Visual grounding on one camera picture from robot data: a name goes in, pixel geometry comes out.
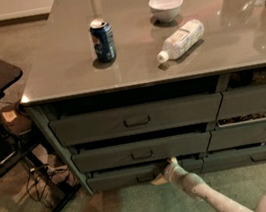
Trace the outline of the grey drawer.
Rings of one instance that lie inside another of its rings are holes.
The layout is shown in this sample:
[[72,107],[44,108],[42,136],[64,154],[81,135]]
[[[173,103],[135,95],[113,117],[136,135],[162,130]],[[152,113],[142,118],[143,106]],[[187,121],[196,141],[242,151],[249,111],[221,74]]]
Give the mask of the grey drawer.
[[80,172],[204,152],[210,133],[187,133],[91,150],[72,156]]
[[266,142],[266,120],[212,131],[208,151],[231,149],[260,142]]
[[266,84],[232,89],[222,96],[219,120],[266,111]]
[[131,185],[149,183],[166,168],[167,162],[111,170],[99,171],[87,179],[87,184],[95,192],[125,188]]
[[266,146],[213,154],[204,159],[202,172],[214,172],[266,163]]
[[64,146],[213,121],[222,96],[208,94],[64,117],[49,127]]

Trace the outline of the grey drawer cabinet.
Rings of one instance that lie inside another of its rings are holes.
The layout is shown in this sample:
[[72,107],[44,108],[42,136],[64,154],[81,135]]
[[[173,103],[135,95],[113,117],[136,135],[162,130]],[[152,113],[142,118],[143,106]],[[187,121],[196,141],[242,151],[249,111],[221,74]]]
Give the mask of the grey drawer cabinet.
[[[171,22],[160,22],[150,0],[54,0],[46,30],[27,80],[22,103],[59,156],[89,192],[87,179],[105,172],[168,158],[80,172],[72,156],[85,150],[187,134],[266,120],[266,111],[210,122],[64,146],[49,124],[64,117],[190,96],[220,94],[266,84],[266,6],[264,0],[183,0]],[[112,27],[116,58],[103,63],[94,52],[93,19]],[[198,40],[179,59],[158,61],[163,43],[184,23],[204,25]],[[266,142],[176,156],[189,171],[203,173],[213,154],[266,146]]]

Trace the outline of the white plastic bottle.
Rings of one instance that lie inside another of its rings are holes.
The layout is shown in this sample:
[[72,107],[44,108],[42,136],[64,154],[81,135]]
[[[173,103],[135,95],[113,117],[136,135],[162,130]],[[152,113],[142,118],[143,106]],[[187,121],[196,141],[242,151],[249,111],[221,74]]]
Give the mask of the white plastic bottle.
[[163,64],[169,60],[179,59],[198,40],[202,39],[203,33],[204,25],[198,19],[184,23],[165,40],[162,51],[157,55],[158,61]]

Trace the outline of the blue soda can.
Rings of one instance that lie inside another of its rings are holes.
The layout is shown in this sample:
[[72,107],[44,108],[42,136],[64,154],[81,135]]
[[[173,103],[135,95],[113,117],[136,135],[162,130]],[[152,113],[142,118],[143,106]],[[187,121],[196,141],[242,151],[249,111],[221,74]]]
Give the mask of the blue soda can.
[[102,18],[93,19],[90,23],[90,34],[94,52],[100,62],[108,63],[116,58],[112,27]]

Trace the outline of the white bowl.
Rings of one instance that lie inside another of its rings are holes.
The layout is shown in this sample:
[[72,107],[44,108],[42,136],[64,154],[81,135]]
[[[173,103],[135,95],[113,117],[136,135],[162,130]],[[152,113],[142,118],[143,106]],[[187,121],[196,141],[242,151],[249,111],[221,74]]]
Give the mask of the white bowl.
[[171,22],[181,10],[183,0],[150,0],[151,14],[160,22]]

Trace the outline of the brown bag under stand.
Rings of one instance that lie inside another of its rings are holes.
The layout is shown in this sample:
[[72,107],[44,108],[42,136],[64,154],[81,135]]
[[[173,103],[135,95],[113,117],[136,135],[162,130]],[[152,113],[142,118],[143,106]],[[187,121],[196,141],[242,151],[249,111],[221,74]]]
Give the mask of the brown bag under stand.
[[15,136],[31,131],[33,123],[19,102],[9,104],[0,110],[0,121],[4,128]]

